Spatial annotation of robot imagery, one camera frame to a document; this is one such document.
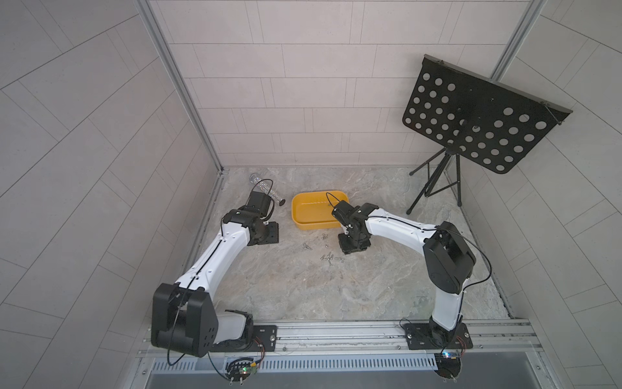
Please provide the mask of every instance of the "marble floor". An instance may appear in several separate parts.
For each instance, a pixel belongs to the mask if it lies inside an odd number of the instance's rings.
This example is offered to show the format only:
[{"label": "marble floor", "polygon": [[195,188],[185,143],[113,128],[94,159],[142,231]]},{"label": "marble floor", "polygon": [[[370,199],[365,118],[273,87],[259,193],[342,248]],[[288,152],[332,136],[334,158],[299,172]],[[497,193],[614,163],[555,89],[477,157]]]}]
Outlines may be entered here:
[{"label": "marble floor", "polygon": [[[387,211],[423,223],[448,220],[471,238],[462,211],[451,190],[423,198],[407,216],[406,208],[426,180],[424,169],[415,176],[396,167],[265,167],[232,168],[216,201],[204,242],[219,229],[221,215],[242,206],[252,185],[248,177],[258,172],[274,179],[274,189],[287,202],[276,207],[271,220],[279,223],[280,242],[245,248],[225,274],[215,296],[216,310],[238,309],[258,320],[358,320],[428,319],[434,308],[434,285],[422,255],[396,242],[372,237],[366,251],[341,255],[339,261],[322,261],[329,251],[340,254],[340,229],[299,230],[291,218],[291,200],[300,192],[342,190],[350,204],[376,204]],[[447,184],[441,177],[437,188]],[[328,240],[322,240],[322,234]],[[306,243],[313,250],[305,250]],[[483,279],[488,270],[478,261],[472,279]],[[508,312],[492,279],[470,288],[462,307],[466,319],[507,319]]]}]

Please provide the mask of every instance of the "yellow tray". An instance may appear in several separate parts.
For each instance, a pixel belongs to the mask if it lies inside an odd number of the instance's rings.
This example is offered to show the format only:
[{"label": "yellow tray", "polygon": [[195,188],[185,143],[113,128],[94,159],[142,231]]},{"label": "yellow tray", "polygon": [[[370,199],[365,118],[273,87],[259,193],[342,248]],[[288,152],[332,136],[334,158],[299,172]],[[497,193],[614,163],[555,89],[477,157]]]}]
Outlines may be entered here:
[{"label": "yellow tray", "polygon": [[[332,193],[339,200],[348,201],[348,196],[340,190],[299,193],[292,199],[292,219],[301,230],[320,230],[338,228],[341,223],[333,215],[333,207],[328,203],[326,192]],[[330,202],[338,202],[331,195]]]}]

